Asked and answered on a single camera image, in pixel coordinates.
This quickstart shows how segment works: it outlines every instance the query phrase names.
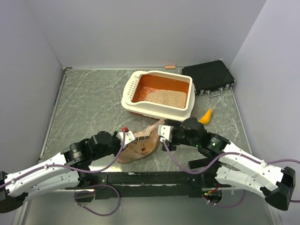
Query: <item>red cap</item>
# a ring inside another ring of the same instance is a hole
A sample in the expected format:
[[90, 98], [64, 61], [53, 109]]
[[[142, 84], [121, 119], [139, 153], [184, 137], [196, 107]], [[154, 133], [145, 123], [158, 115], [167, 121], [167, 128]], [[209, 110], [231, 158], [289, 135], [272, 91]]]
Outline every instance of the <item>red cap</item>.
[[128, 132], [128, 128], [127, 127], [123, 127], [122, 131], [125, 130], [125, 132]]

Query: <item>plastic bag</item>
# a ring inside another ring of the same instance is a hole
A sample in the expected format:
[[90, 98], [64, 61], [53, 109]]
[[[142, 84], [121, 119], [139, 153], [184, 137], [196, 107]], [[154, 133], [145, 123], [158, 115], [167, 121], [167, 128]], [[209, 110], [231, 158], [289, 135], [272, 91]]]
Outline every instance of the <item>plastic bag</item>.
[[152, 153], [159, 140], [158, 126], [163, 125], [164, 122], [164, 120], [159, 120], [143, 131], [134, 133], [135, 141], [121, 152], [118, 163], [132, 162]]

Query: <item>yellow plastic scoop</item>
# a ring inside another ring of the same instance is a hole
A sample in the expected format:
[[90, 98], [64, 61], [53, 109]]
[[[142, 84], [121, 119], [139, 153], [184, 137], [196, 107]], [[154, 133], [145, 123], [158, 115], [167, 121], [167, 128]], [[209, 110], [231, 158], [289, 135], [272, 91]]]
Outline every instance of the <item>yellow plastic scoop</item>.
[[202, 124], [208, 124], [210, 122], [210, 116], [211, 116], [211, 113], [212, 113], [212, 108], [210, 108], [206, 114], [201, 118], [199, 119], [199, 122], [202, 123]]

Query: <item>small wooden block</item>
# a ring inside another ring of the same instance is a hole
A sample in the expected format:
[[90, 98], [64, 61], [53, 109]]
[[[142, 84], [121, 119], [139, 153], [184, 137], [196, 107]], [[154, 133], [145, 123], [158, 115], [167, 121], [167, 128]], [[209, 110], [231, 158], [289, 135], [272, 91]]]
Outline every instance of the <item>small wooden block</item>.
[[176, 69], [176, 66], [175, 65], [165, 66], [165, 69]]

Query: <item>orange litter tray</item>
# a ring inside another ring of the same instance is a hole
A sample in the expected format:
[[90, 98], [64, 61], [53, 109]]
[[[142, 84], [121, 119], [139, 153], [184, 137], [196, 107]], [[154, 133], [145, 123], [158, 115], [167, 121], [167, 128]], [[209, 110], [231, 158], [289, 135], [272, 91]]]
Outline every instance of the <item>orange litter tray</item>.
[[[146, 101], [156, 90], [180, 91], [186, 94], [184, 108]], [[189, 118], [195, 103], [195, 87], [189, 76], [161, 71], [136, 71], [125, 85], [122, 106], [132, 112], [157, 119], [184, 121]]]

